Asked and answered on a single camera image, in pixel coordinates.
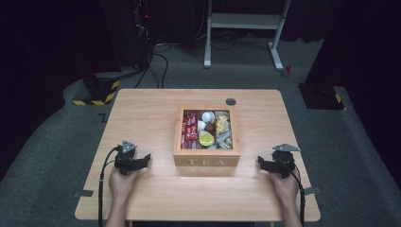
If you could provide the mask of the yellow tea bag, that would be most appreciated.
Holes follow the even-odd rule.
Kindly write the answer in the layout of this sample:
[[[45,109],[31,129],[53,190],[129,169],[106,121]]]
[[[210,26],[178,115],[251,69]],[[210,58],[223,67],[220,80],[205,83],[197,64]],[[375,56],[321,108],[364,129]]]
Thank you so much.
[[[225,132],[229,129],[229,117],[221,114],[216,121],[216,130],[218,132]]]

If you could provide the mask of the wooden tea box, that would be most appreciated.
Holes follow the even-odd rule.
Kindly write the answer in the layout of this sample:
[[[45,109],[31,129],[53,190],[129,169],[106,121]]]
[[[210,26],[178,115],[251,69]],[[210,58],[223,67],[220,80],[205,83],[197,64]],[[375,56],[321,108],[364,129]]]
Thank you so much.
[[[183,135],[183,120],[190,113],[196,113],[198,122],[201,120],[201,115],[204,112],[225,111],[229,112],[229,129],[232,133],[233,148],[221,149],[217,144],[217,130],[210,132],[215,142],[210,147],[204,147],[199,143],[199,136],[202,132],[198,131],[198,141],[196,149],[182,149]],[[175,145],[173,151],[174,162],[176,166],[237,166],[240,158],[240,148],[238,139],[238,129],[236,125],[236,112],[234,107],[230,106],[212,106],[212,105],[192,105],[182,106],[178,111],[176,123]]]

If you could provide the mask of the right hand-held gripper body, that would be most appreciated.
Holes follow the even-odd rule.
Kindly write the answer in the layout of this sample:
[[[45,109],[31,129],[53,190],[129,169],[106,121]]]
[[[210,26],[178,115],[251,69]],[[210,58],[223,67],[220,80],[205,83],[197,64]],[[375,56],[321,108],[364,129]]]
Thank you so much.
[[[278,172],[281,177],[285,179],[296,167],[292,151],[299,151],[300,149],[287,143],[274,146],[272,149],[272,159],[278,165]]]

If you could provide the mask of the long red sachet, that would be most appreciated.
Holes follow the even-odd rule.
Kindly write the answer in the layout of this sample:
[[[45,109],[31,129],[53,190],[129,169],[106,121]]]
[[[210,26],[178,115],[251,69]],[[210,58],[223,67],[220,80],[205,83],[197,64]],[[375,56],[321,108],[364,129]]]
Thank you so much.
[[[198,138],[198,117],[196,113],[190,113],[184,118],[183,135],[185,140]]]

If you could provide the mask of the person's right hand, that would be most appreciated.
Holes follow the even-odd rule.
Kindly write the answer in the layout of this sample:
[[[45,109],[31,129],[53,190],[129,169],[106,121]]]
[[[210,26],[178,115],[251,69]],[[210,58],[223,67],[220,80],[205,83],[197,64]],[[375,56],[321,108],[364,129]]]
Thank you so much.
[[[271,173],[276,195],[281,203],[294,203],[299,191],[299,186],[294,177],[282,178],[278,173]]]

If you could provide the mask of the white metal stand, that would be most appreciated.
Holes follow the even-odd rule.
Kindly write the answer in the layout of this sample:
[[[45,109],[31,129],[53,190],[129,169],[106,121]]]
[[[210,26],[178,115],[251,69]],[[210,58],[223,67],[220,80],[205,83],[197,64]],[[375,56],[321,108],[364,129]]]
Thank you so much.
[[[213,28],[241,28],[241,29],[262,29],[274,30],[275,35],[268,48],[277,71],[283,71],[283,66],[277,45],[279,43],[291,0],[285,0],[282,12],[277,15],[268,14],[238,14],[238,13],[215,13],[213,12],[213,0],[209,0],[207,9],[206,42],[203,66],[210,68],[211,60],[211,36]]]

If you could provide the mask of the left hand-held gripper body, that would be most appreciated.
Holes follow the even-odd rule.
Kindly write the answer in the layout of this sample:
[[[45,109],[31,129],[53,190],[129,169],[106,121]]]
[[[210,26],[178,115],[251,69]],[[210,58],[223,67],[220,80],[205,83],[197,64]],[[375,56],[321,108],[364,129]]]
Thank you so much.
[[[127,140],[122,141],[122,145],[115,156],[114,166],[119,169],[122,175],[128,176],[130,172],[137,170],[133,156],[137,146]]]

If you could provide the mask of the grey tea bag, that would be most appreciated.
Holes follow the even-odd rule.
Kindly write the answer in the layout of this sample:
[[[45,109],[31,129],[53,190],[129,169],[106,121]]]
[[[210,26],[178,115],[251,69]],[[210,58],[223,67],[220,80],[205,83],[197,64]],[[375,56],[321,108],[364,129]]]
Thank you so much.
[[[230,131],[217,132],[217,144],[221,149],[232,149],[232,133]]]

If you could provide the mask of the person's left hand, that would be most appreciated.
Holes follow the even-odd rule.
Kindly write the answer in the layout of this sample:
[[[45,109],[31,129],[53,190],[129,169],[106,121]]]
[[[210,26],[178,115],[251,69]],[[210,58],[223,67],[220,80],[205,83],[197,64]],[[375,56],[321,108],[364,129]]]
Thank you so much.
[[[113,198],[123,200],[128,198],[138,175],[138,170],[132,171],[129,175],[123,175],[114,167],[109,178],[109,187],[111,188]]]

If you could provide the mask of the black yellow striped base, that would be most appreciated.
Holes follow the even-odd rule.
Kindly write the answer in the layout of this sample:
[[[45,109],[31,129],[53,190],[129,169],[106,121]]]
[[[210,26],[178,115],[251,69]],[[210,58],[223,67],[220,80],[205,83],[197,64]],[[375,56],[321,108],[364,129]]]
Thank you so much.
[[[119,85],[118,79],[100,79],[96,75],[84,77],[83,86],[87,91],[87,97],[75,97],[75,105],[107,105],[113,100]]]

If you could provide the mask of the black computer tower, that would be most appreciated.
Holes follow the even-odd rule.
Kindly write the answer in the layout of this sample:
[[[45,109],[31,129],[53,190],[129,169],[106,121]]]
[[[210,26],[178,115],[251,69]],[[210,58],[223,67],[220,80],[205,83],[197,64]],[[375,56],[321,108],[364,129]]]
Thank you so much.
[[[144,0],[102,0],[118,62],[144,69],[150,51],[150,31],[143,12]]]

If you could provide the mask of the yellow lidded capsule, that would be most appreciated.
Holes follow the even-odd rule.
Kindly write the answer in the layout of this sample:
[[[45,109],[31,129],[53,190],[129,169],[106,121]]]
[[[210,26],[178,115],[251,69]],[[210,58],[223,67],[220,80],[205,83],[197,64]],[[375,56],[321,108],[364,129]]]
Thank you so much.
[[[199,136],[199,143],[204,147],[210,147],[214,144],[214,142],[214,136],[208,131],[202,132]]]

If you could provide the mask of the black stand base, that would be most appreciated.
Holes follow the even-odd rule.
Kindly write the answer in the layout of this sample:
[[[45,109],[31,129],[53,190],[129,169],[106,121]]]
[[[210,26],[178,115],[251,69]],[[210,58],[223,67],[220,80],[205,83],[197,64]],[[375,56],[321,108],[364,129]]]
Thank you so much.
[[[298,88],[308,109],[344,110],[340,95],[333,89],[321,89],[310,84],[299,83]]]

